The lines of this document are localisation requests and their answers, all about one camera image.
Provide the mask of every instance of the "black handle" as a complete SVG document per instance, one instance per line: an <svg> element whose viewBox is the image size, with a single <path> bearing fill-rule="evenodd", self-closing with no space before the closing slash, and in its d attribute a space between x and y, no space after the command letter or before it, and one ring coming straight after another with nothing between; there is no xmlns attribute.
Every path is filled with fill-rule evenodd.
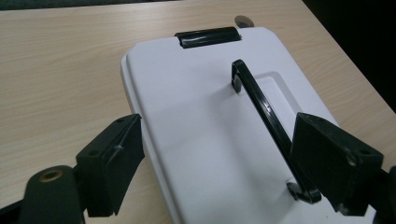
<svg viewBox="0 0 396 224"><path fill-rule="evenodd" d="M293 198L307 203L319 202L321 200L321 194L317 187L289 159L291 141L253 75L251 75L248 67L242 60L237 60L233 63L232 85L237 93L241 91L242 86L245 87L247 95L259 112L262 121L265 123L286 164L294 175L297 184L287 184Z"/></svg>

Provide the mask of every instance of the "white plastic case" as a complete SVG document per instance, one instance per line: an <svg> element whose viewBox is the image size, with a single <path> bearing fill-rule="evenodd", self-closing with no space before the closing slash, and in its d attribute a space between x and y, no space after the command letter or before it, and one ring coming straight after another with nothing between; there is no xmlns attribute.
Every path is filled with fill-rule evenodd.
<svg viewBox="0 0 396 224"><path fill-rule="evenodd" d="M239 29L242 40L183 49L177 37L137 43L121 62L146 155L174 223L372 223L319 203L294 201L292 174L248 95L231 85L242 59L292 138L297 112L336 124L274 33Z"/></svg>

